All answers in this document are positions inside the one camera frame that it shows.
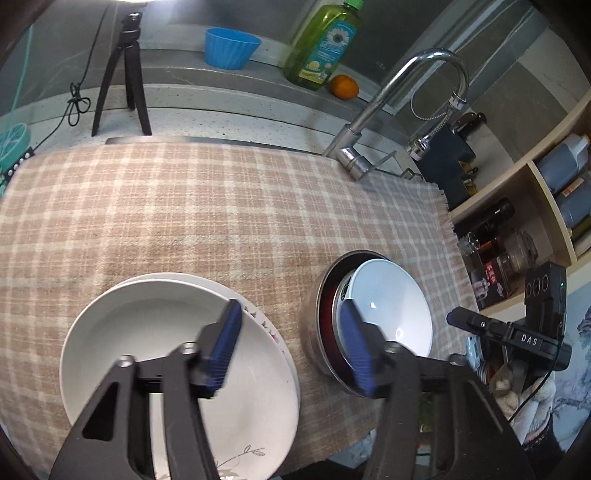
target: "black camera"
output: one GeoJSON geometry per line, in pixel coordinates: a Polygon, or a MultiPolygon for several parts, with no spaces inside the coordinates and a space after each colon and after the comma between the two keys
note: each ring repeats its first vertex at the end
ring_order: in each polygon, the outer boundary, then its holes
{"type": "Polygon", "coordinates": [[[566,269],[552,262],[530,268],[525,276],[525,318],[513,323],[491,319],[458,307],[447,323],[507,348],[524,360],[535,376],[564,370],[572,348],[563,343],[566,326],[566,269]]]}

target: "dark bottle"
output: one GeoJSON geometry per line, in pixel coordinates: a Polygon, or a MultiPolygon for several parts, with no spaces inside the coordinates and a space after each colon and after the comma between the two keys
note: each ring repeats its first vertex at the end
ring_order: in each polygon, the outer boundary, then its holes
{"type": "Polygon", "coordinates": [[[481,245],[495,237],[500,225],[515,215],[509,199],[501,199],[484,212],[477,212],[456,225],[456,235],[463,237],[472,232],[481,245]]]}
{"type": "Polygon", "coordinates": [[[503,237],[496,235],[478,248],[478,256],[483,264],[498,257],[505,251],[503,237]]]}

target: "white plate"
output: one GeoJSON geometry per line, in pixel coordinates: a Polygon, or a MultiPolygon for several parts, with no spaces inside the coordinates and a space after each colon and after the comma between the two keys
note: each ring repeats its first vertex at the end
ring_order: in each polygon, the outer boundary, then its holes
{"type": "Polygon", "coordinates": [[[294,376],[295,388],[297,390],[297,401],[298,401],[298,405],[300,405],[300,398],[301,398],[300,382],[298,381],[298,378],[297,378],[296,364],[294,363],[294,360],[291,356],[291,352],[287,348],[287,345],[285,344],[285,341],[283,340],[283,337],[280,335],[279,331],[275,328],[275,326],[271,323],[271,321],[265,316],[265,314],[262,311],[260,311],[257,307],[255,307],[255,305],[253,303],[248,301],[246,298],[244,298],[239,293],[233,291],[231,288],[228,288],[227,286],[222,285],[221,283],[218,283],[213,280],[209,280],[208,278],[198,277],[197,275],[191,275],[188,273],[176,273],[176,272],[146,273],[144,275],[138,275],[137,277],[128,278],[127,280],[124,280],[123,282],[118,283],[113,288],[117,288],[119,285],[123,285],[125,283],[129,283],[129,282],[133,282],[133,281],[137,281],[137,280],[150,280],[153,278],[156,278],[156,279],[161,278],[162,280],[178,280],[178,281],[184,281],[187,283],[192,283],[194,285],[197,285],[198,287],[204,287],[204,288],[207,288],[211,291],[214,291],[215,293],[217,293],[218,295],[221,295],[222,297],[224,297],[227,300],[235,299],[235,300],[239,301],[240,305],[242,305],[242,308],[251,315],[251,317],[257,322],[257,324],[259,324],[263,330],[265,330],[269,335],[271,335],[271,337],[273,338],[273,340],[277,344],[279,350],[281,350],[281,352],[285,356],[285,360],[287,361],[287,364],[290,367],[291,373],[294,376]]]}
{"type": "MultiPolygon", "coordinates": [[[[70,422],[119,355],[140,361],[168,355],[216,321],[226,304],[212,290],[160,279],[125,283],[92,301],[61,352],[61,396],[70,422]]],[[[154,468],[162,478],[168,466],[161,410],[153,403],[154,468]]],[[[266,480],[282,464],[297,430],[296,382],[276,341],[248,313],[224,387],[200,405],[220,477],[266,480]]]]}

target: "beige checkered cloth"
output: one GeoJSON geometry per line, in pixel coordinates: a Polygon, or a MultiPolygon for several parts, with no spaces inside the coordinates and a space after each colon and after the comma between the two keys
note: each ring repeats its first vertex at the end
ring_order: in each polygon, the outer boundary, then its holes
{"type": "Polygon", "coordinates": [[[141,144],[36,157],[1,202],[0,238],[0,419],[42,471],[70,426],[59,386],[68,328],[126,278],[200,275],[269,317],[301,385],[298,433],[282,472],[325,459],[376,426],[376,402],[341,392],[300,348],[300,303],[331,262],[366,248],[401,264],[427,297],[436,358],[463,351],[446,313],[475,306],[434,186],[380,173],[354,183],[337,162],[313,155],[141,144]]]}

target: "white bowl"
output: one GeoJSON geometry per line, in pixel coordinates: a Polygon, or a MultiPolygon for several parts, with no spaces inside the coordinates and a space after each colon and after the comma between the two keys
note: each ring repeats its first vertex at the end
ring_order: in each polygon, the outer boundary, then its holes
{"type": "MultiPolygon", "coordinates": [[[[141,361],[168,355],[215,322],[226,304],[211,290],[174,280],[121,284],[92,301],[61,352],[61,396],[70,422],[118,356],[141,361]]],[[[151,433],[161,478],[168,468],[158,397],[151,433]]],[[[266,480],[279,468],[297,430],[295,380],[273,338],[246,312],[224,387],[200,405],[220,477],[266,480]]]]}
{"type": "MultiPolygon", "coordinates": [[[[368,260],[351,277],[346,298],[353,299],[363,321],[377,325],[386,340],[403,344],[415,355],[429,355],[433,341],[429,306],[403,268],[389,260],[368,260]]],[[[338,316],[337,334],[343,338],[338,316]]]]}

